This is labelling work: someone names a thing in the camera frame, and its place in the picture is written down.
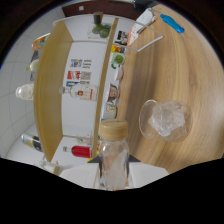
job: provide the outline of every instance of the sticker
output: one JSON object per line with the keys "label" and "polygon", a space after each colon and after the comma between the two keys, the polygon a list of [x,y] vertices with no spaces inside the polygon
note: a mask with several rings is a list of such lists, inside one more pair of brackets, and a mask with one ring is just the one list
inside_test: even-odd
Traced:
{"label": "sticker", "polygon": [[89,85],[89,84],[90,84],[90,81],[80,81],[80,84],[86,84],[86,85]]}
{"label": "sticker", "polygon": [[75,75],[76,75],[76,79],[79,80],[80,79],[80,71],[75,71]]}
{"label": "sticker", "polygon": [[84,62],[92,62],[91,59],[84,60]]}
{"label": "sticker", "polygon": [[72,87],[72,86],[74,86],[75,84],[78,84],[79,82],[72,82],[72,81],[67,81],[66,82],[66,86],[68,86],[68,87]]}
{"label": "sticker", "polygon": [[70,67],[81,67],[82,59],[71,59]]}
{"label": "sticker", "polygon": [[81,80],[90,80],[91,72],[81,72]]}
{"label": "sticker", "polygon": [[67,79],[80,80],[80,71],[68,71]]}

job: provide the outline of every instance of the bottle cap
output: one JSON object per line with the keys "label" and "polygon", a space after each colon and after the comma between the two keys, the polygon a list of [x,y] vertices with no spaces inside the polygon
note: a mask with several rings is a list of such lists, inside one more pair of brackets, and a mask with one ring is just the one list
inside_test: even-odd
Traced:
{"label": "bottle cap", "polygon": [[60,88],[59,88],[59,93],[60,93],[60,94],[63,94],[64,92],[65,92],[65,87],[63,87],[63,86],[60,87]]}
{"label": "bottle cap", "polygon": [[100,137],[108,141],[119,141],[128,136],[128,123],[125,120],[107,119],[100,122]]}

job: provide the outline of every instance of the clear container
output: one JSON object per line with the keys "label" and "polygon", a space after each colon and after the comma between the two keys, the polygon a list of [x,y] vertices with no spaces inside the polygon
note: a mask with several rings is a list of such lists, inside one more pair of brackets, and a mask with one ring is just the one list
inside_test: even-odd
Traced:
{"label": "clear container", "polygon": [[139,128],[145,138],[180,142],[188,136],[191,127],[191,109],[181,101],[148,100],[139,115]]}
{"label": "clear container", "polygon": [[69,93],[70,96],[74,99],[80,100],[97,100],[97,86],[85,85],[85,84],[76,84],[72,87],[60,87],[59,93]]}
{"label": "clear container", "polygon": [[99,131],[99,157],[102,161],[104,186],[108,191],[125,189],[129,158],[129,147],[126,142],[128,123],[118,119],[103,120]]}

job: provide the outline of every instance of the wooden table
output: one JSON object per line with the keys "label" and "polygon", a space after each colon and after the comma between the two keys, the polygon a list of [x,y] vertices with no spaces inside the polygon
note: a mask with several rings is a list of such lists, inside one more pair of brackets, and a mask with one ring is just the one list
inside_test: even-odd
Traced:
{"label": "wooden table", "polygon": [[[151,25],[164,38],[141,52],[126,50],[124,77],[120,83],[117,118],[127,120],[130,153],[143,163],[165,168],[169,173],[189,165],[221,158],[224,150],[224,74],[214,50],[203,35],[171,9],[154,7],[171,16],[185,28],[177,33],[161,18]],[[115,20],[102,67],[96,110],[94,139],[97,139],[103,88],[114,36]],[[144,30],[131,47],[140,48],[155,39],[156,33]],[[58,22],[39,59],[34,86],[34,114],[38,136],[48,161],[63,137],[61,95],[64,68],[73,43],[64,22]],[[193,114],[189,136],[180,143],[146,139],[139,129],[139,113],[149,99],[181,100]]]}
{"label": "wooden table", "polygon": [[[204,36],[181,15],[157,5],[185,31],[176,32],[159,17],[151,25],[164,38],[137,53],[127,50],[120,83],[117,118],[127,120],[130,153],[143,163],[169,173],[222,157],[224,152],[224,74],[221,63]],[[153,38],[144,30],[132,47]],[[146,139],[139,129],[140,110],[149,99],[181,100],[189,105],[193,125],[180,143]]]}

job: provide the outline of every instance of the green item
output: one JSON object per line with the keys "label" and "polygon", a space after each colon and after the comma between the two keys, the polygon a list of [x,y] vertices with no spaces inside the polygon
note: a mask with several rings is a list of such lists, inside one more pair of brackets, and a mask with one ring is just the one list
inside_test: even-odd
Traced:
{"label": "green item", "polygon": [[104,25],[104,26],[103,26],[103,29],[110,29],[110,28],[111,28],[110,25]]}
{"label": "green item", "polygon": [[114,58],[114,61],[117,62],[118,64],[121,64],[123,62],[123,57],[121,55],[117,55]]}
{"label": "green item", "polygon": [[113,65],[113,64],[111,64],[111,67],[112,67],[113,69],[116,69],[116,67],[114,67],[114,65]]}
{"label": "green item", "polygon": [[102,29],[100,30],[100,37],[107,38],[109,36],[110,30],[109,29]]}
{"label": "green item", "polygon": [[103,26],[101,24],[97,24],[93,27],[92,32],[94,34],[99,34],[102,29],[103,29]]}

